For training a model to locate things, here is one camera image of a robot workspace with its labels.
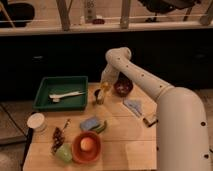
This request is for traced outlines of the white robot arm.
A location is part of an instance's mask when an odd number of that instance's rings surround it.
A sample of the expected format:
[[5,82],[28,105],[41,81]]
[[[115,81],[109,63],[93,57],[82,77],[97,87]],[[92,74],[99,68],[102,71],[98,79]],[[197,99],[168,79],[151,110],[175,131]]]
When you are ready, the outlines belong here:
[[124,74],[156,102],[157,171],[211,171],[205,107],[199,96],[175,87],[131,62],[127,47],[106,52],[101,81]]

